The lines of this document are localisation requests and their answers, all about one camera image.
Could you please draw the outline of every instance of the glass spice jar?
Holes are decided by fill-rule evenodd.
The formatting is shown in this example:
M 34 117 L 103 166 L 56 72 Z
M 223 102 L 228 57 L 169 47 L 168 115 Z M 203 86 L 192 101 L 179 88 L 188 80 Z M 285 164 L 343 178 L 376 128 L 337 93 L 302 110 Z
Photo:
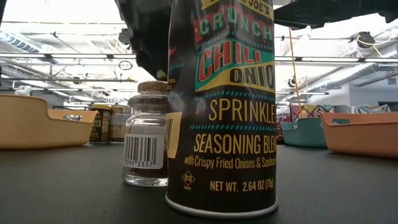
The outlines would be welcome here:
M 123 181 L 127 184 L 167 186 L 167 83 L 143 82 L 129 100 L 132 116 L 124 132 Z

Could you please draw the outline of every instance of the cork lid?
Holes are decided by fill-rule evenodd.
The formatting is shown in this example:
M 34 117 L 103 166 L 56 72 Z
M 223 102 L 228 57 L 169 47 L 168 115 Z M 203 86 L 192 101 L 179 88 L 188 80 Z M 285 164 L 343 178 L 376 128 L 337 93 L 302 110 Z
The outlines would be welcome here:
M 138 92 L 143 91 L 158 91 L 161 93 L 167 92 L 167 82 L 163 81 L 148 81 L 138 84 Z

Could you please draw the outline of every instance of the spice jar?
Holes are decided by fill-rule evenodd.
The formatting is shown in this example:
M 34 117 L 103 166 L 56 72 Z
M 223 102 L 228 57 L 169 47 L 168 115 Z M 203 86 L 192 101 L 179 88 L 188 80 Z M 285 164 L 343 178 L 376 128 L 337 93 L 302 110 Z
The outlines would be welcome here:
M 139 186 L 167 186 L 167 83 L 140 83 L 138 92 L 129 100 L 132 116 L 124 132 L 123 181 Z
M 115 104 L 111 107 L 111 121 L 109 122 L 109 141 L 111 143 L 124 142 L 126 121 L 131 117 L 131 107 Z
M 91 143 L 107 143 L 109 118 L 111 116 L 111 107 L 106 105 L 93 105 L 92 111 L 97 111 L 93 129 L 90 134 Z

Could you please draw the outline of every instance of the plastic bin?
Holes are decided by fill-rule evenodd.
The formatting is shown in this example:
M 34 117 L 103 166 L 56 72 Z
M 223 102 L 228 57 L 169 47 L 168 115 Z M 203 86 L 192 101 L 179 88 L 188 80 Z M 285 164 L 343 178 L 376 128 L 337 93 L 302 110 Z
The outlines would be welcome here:
M 49 110 L 33 96 L 0 95 L 0 149 L 81 146 L 90 138 L 96 111 Z M 80 121 L 65 119 L 81 116 Z
M 321 113 L 321 119 L 329 150 L 345 154 L 398 158 L 398 112 Z
M 291 146 L 326 148 L 320 118 L 300 118 L 282 122 L 285 143 Z

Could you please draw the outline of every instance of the barcode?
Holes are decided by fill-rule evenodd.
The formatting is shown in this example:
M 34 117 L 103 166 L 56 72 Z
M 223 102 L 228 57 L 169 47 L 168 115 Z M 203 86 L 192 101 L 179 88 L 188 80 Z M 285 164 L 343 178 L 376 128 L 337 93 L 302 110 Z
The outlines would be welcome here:
M 126 134 L 124 165 L 139 169 L 163 167 L 164 137 L 161 135 Z
M 172 118 L 170 118 L 170 119 L 167 119 L 167 133 L 166 133 L 166 136 L 167 136 L 167 146 L 170 146 L 170 137 L 171 137 L 171 133 L 172 133 L 172 126 L 173 126 L 173 119 Z

